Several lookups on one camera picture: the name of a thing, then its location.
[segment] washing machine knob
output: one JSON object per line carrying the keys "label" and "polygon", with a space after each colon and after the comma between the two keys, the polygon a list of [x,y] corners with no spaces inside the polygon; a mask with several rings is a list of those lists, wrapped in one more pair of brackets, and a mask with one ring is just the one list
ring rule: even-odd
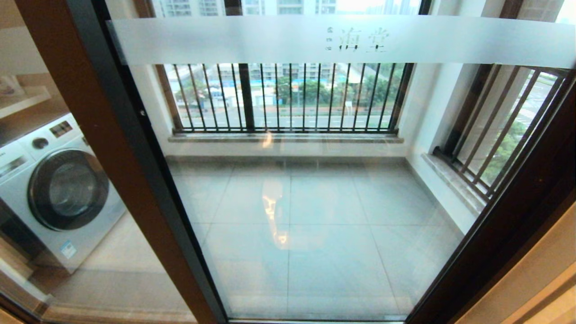
{"label": "washing machine knob", "polygon": [[46,146],[48,146],[48,140],[45,139],[44,137],[35,138],[32,141],[32,146],[35,149],[41,150],[41,149],[45,148]]}

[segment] window sill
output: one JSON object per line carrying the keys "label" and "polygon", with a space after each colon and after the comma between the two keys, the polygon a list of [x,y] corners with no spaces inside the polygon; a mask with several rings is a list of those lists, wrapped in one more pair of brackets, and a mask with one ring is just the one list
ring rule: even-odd
{"label": "window sill", "polygon": [[475,217],[478,217],[486,206],[486,202],[476,195],[476,193],[468,187],[468,184],[440,158],[430,154],[422,154],[422,159],[434,170],[440,179],[448,185],[468,210],[470,210]]}
{"label": "window sill", "polygon": [[259,143],[356,143],[356,144],[403,144],[404,139],[390,134],[183,134],[173,135],[168,142],[232,142]]}

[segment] washing machine door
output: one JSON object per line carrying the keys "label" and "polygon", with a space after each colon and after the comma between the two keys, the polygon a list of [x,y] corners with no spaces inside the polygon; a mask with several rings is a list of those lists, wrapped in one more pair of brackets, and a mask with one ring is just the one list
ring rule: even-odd
{"label": "washing machine door", "polygon": [[81,150],[44,158],[28,187],[28,203],[44,226],[65,231],[90,223],[108,198],[109,181],[98,160]]}

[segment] railing bar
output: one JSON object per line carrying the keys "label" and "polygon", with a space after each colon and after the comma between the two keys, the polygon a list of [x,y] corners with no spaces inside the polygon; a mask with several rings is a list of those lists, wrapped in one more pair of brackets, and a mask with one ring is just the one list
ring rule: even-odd
{"label": "railing bar", "polygon": [[304,91],[302,94],[302,130],[306,125],[306,63],[304,63]]}
{"label": "railing bar", "polygon": [[449,161],[449,158],[448,158],[447,156],[443,155],[443,154],[438,155],[438,157],[439,157],[440,159],[442,159],[443,161],[447,162],[447,163],[448,163],[448,166],[449,166],[452,170],[454,170],[454,172],[456,172],[456,174],[457,174],[464,182],[466,182],[466,184],[467,184],[474,192],[476,192],[476,194],[478,194],[480,197],[482,197],[482,199],[483,199],[484,201],[488,202],[488,196],[487,196],[485,193],[483,193],[478,187],[474,186],[474,185],[472,184],[472,182],[470,181],[470,179],[468,179],[468,177],[466,176],[466,174],[464,174],[463,171],[455,165],[454,162],[460,162],[460,161],[458,161],[458,160],[456,159],[456,161],[451,162],[451,161]]}
{"label": "railing bar", "polygon": [[260,80],[262,82],[262,106],[264,107],[264,128],[268,128],[268,119],[266,118],[266,95],[264,94],[264,70],[260,63]]}
{"label": "railing bar", "polygon": [[362,64],[362,73],[360,73],[360,84],[358,85],[358,100],[356,100],[356,111],[354,112],[354,123],[352,124],[352,129],[356,128],[356,117],[358,116],[358,107],[360,106],[360,94],[362,93],[362,80],[364,79],[365,68],[366,63]]}
{"label": "railing bar", "polygon": [[472,114],[470,120],[468,121],[468,124],[466,125],[466,127],[464,129],[464,133],[462,134],[462,136],[458,140],[458,143],[456,144],[456,147],[454,148],[454,151],[452,153],[452,156],[454,158],[456,158],[458,156],[458,154],[460,154],[460,150],[462,150],[462,147],[464,146],[464,142],[468,138],[468,135],[470,135],[470,132],[472,131],[472,128],[474,127],[474,124],[476,123],[478,116],[480,115],[480,111],[482,110],[482,107],[484,106],[484,103],[486,102],[486,98],[488,98],[488,95],[490,94],[490,91],[492,90],[492,87],[494,86],[494,82],[496,81],[496,78],[498,77],[498,74],[500,73],[501,67],[502,67],[502,65],[496,65],[496,67],[494,68],[494,71],[492,72],[492,75],[490,76],[490,80],[488,81],[488,84],[482,90],[483,92],[481,94],[480,100],[476,103],[474,113]]}
{"label": "railing bar", "polygon": [[372,113],[372,103],[374,102],[374,94],[376,93],[376,83],[378,83],[378,73],[380,72],[380,63],[376,66],[376,76],[374,77],[374,86],[372,87],[372,95],[370,96],[370,107],[368,108],[368,117],[366,117],[366,127],[368,130],[368,122],[370,121],[370,114]]}
{"label": "railing bar", "polygon": [[408,82],[412,76],[412,70],[414,69],[414,63],[404,64],[402,71],[402,77],[400,78],[400,84],[398,86],[398,91],[396,91],[396,98],[392,106],[392,112],[390,113],[390,120],[388,121],[388,128],[396,128],[398,119],[400,118],[400,110],[404,104],[404,97],[406,91],[408,90]]}
{"label": "railing bar", "polygon": [[292,128],[292,63],[289,63],[288,68],[288,74],[290,75],[290,128]]}
{"label": "railing bar", "polygon": [[230,119],[228,119],[228,107],[226,106],[226,97],[224,96],[224,84],[222,84],[222,74],[220,73],[220,64],[216,64],[218,69],[218,79],[220,80],[220,90],[222,90],[222,101],[224,102],[224,114],[226,114],[226,124],[230,130]]}
{"label": "railing bar", "polygon": [[230,64],[232,67],[232,80],[234,81],[234,91],[236,92],[236,108],[238,108],[238,122],[240,123],[240,130],[242,127],[242,116],[240,114],[240,99],[238,98],[238,87],[236,85],[236,74],[234,73],[234,63]]}
{"label": "railing bar", "polygon": [[345,112],[345,107],[346,107],[346,94],[348,93],[348,77],[350,75],[350,65],[351,63],[348,63],[348,70],[346,71],[346,84],[344,85],[344,97],[343,97],[343,103],[342,103],[342,117],[340,118],[340,129],[342,129],[342,126],[344,126],[344,112]]}
{"label": "railing bar", "polygon": [[330,119],[332,118],[332,100],[334,99],[334,75],[336,74],[336,63],[332,66],[332,88],[330,89],[330,107],[328,108],[328,128],[330,128]]}
{"label": "railing bar", "polygon": [[240,75],[240,87],[242,89],[242,100],[244,101],[244,118],[246,130],[254,131],[254,107],[252,105],[252,88],[250,86],[250,71],[247,63],[238,64],[238,74]]}
{"label": "railing bar", "polygon": [[178,79],[178,84],[180,85],[180,92],[182,93],[182,99],[184,100],[184,105],[186,106],[186,115],[188,116],[188,120],[190,121],[190,126],[192,127],[192,130],[194,130],[194,124],[192,123],[192,116],[190,115],[188,100],[186,100],[186,95],[184,94],[184,88],[182,87],[182,80],[180,79],[180,75],[178,73],[178,67],[176,66],[176,64],[173,64],[173,66],[174,71],[176,71],[176,78]]}
{"label": "railing bar", "polygon": [[[238,133],[238,134],[245,134],[246,131],[245,130],[240,130],[239,127],[232,127],[232,130],[229,131],[228,129],[225,128],[225,130],[222,130],[223,128],[220,127],[218,129],[218,131],[215,130],[215,127],[208,127],[207,130],[203,130],[203,128],[196,128],[196,130],[192,131],[189,129],[184,129],[182,131],[178,131],[176,134],[189,134],[189,133],[195,133],[195,134],[233,134],[233,133]],[[396,131],[393,130],[382,130],[380,132],[375,132],[375,131],[364,131],[364,130],[358,130],[356,129],[356,131],[353,131],[352,128],[344,128],[345,131],[340,131],[340,128],[337,128],[336,130],[326,130],[324,128],[319,129],[316,133],[322,133],[322,134],[397,134]],[[277,131],[276,129],[272,128],[272,129],[264,129],[261,127],[255,128],[254,131],[252,133],[278,133],[278,134],[310,134],[309,130],[302,130],[300,128],[297,129],[293,129],[290,130],[288,128],[284,128],[281,129],[280,131]],[[374,139],[369,139],[367,140],[369,142],[373,142]]]}
{"label": "railing bar", "polygon": [[474,177],[474,180],[472,181],[473,183],[477,183],[478,180],[480,179],[480,177],[482,176],[482,174],[484,174],[484,171],[486,170],[486,168],[490,164],[490,161],[494,157],[494,154],[496,154],[498,147],[500,146],[500,144],[502,143],[502,141],[506,137],[506,134],[508,133],[508,131],[512,127],[514,120],[516,119],[516,117],[518,116],[518,113],[520,112],[520,109],[522,108],[522,106],[526,102],[526,99],[528,98],[530,91],[532,91],[534,84],[536,84],[536,81],[537,81],[539,76],[540,76],[540,70],[535,70],[534,73],[532,74],[532,78],[530,79],[530,81],[528,82],[528,85],[526,86],[526,89],[524,89],[524,92],[522,93],[522,96],[520,97],[518,104],[516,104],[516,107],[512,111],[510,118],[508,118],[508,120],[506,121],[506,124],[504,125],[504,128],[502,129],[502,131],[500,132],[500,135],[496,139],[496,143],[494,143],[494,146],[492,146],[492,148],[490,149],[488,156],[486,157],[486,159],[484,160],[484,163],[482,163],[482,166],[480,167],[480,169],[478,170],[478,173]]}
{"label": "railing bar", "polygon": [[206,65],[202,63],[202,69],[204,70],[204,78],[206,79],[206,89],[208,89],[208,98],[210,98],[210,107],[212,108],[212,116],[214,117],[214,125],[218,130],[218,121],[216,120],[216,112],[214,111],[214,103],[212,102],[212,93],[210,92],[210,83],[208,82],[208,74],[206,73]]}
{"label": "railing bar", "polygon": [[274,77],[276,78],[276,126],[280,130],[280,106],[278,103],[278,64],[274,63]]}
{"label": "railing bar", "polygon": [[318,89],[316,89],[316,123],[314,128],[318,129],[318,109],[320,107],[320,71],[322,70],[322,64],[318,63]]}
{"label": "railing bar", "polygon": [[192,67],[188,64],[188,71],[190,71],[190,79],[192,80],[192,87],[194,87],[194,95],[196,96],[196,102],[198,103],[198,111],[200,112],[200,119],[202,120],[202,127],[206,129],[206,122],[204,121],[204,114],[202,113],[202,107],[200,106],[200,97],[198,96],[198,88],[196,87],[196,80],[194,79],[194,73],[192,73]]}
{"label": "railing bar", "polygon": [[382,111],[380,112],[380,119],[378,120],[378,130],[380,130],[382,127],[382,117],[384,117],[384,111],[386,110],[386,102],[388,101],[388,95],[390,94],[390,86],[392,85],[392,77],[394,75],[395,68],[396,64],[392,63],[390,75],[388,76],[388,85],[386,86],[386,95],[384,95],[384,104],[382,104]]}
{"label": "railing bar", "polygon": [[512,166],[516,157],[522,151],[524,144],[527,142],[528,138],[532,135],[532,132],[536,128],[536,125],[538,125],[540,123],[540,119],[542,118],[542,116],[544,115],[546,110],[548,110],[548,106],[550,105],[550,102],[552,102],[552,99],[556,96],[558,89],[562,85],[563,81],[564,81],[564,78],[558,77],[556,79],[556,81],[554,82],[554,84],[552,85],[552,88],[550,89],[548,96],[546,96],[546,98],[542,102],[542,105],[540,106],[540,109],[538,109],[538,111],[534,115],[534,118],[532,119],[530,126],[528,126],[528,128],[524,132],[524,135],[522,136],[522,138],[520,139],[520,141],[518,142],[518,144],[516,145],[516,147],[512,151],[512,154],[508,158],[508,161],[506,161],[506,163],[504,164],[504,167],[502,167],[502,169],[500,170],[500,172],[498,173],[498,175],[496,176],[496,178],[492,182],[492,185],[490,186],[490,189],[488,190],[488,195],[491,195],[494,193],[494,191],[498,187],[500,181],[502,180],[504,175],[508,172],[508,169]]}
{"label": "railing bar", "polygon": [[484,137],[486,136],[490,127],[492,126],[492,122],[494,121],[494,118],[496,118],[498,111],[500,111],[500,108],[502,107],[502,104],[504,103],[504,99],[506,98],[508,91],[512,87],[512,83],[514,82],[514,79],[516,78],[516,75],[518,74],[519,69],[520,69],[520,67],[515,66],[514,70],[512,70],[512,73],[510,74],[510,77],[508,78],[508,81],[506,82],[506,85],[504,86],[504,90],[500,94],[500,97],[498,98],[498,101],[496,102],[494,109],[490,113],[490,116],[488,117],[488,120],[486,121],[484,128],[482,128],[482,132],[480,132],[480,136],[478,136],[478,139],[474,143],[474,147],[472,147],[472,150],[470,151],[470,155],[468,156],[468,158],[466,158],[466,162],[463,165],[464,168],[468,168],[468,166],[472,162],[472,159],[474,158],[474,155],[476,155],[476,152],[480,148],[482,141],[484,141]]}

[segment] sky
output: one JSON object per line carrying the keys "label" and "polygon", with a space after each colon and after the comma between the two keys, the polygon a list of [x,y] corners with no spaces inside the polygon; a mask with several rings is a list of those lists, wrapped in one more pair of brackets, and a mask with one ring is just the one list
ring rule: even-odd
{"label": "sky", "polygon": [[556,22],[576,25],[576,0],[564,0]]}

